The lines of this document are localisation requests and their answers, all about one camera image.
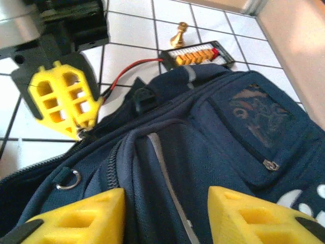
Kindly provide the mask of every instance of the wall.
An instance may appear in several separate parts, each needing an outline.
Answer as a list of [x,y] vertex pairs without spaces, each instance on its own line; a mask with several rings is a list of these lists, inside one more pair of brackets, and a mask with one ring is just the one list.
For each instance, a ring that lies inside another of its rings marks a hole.
[[219,8],[223,10],[241,12],[247,0],[186,0],[194,4],[205,5],[208,7]]
[[308,114],[325,129],[325,13],[314,1],[269,0],[257,19]]

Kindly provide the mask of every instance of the metal ring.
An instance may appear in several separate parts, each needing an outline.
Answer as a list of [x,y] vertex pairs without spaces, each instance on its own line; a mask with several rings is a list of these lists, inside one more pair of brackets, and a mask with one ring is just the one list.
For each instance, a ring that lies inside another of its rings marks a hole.
[[79,182],[81,181],[81,174],[75,169],[71,169],[71,172],[76,176],[76,182],[73,185],[67,186],[67,187],[63,187],[63,186],[60,186],[59,184],[57,184],[55,187],[58,190],[70,190],[79,184]]

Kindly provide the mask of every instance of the navy blue backpack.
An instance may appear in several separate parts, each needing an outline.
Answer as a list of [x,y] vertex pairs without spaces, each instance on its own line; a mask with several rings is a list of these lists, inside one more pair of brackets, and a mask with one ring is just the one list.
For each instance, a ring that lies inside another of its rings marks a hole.
[[122,106],[69,152],[0,181],[0,236],[117,187],[126,193],[124,243],[212,243],[210,186],[307,206],[324,224],[324,136],[254,71],[184,66],[148,85],[137,80]]

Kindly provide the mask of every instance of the chess piece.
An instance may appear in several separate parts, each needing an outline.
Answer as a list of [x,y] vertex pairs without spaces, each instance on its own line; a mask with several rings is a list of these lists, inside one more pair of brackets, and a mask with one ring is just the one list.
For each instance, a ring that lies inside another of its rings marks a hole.
[[171,45],[174,48],[183,47],[185,45],[183,40],[183,34],[187,29],[187,24],[185,22],[180,22],[178,25],[178,33],[176,36],[171,38]]

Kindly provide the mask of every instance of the yellow bracket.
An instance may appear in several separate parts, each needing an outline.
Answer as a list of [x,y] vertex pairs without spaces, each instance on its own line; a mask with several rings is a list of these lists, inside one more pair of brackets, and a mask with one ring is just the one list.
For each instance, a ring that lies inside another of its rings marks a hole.
[[312,217],[275,203],[210,187],[208,211],[214,244],[321,244],[295,218]]
[[35,216],[44,223],[22,244],[122,244],[124,201],[116,188]]
[[28,87],[43,119],[37,121],[68,137],[78,139],[78,129],[91,129],[103,99],[94,100],[81,70],[54,62],[54,68],[39,68]]

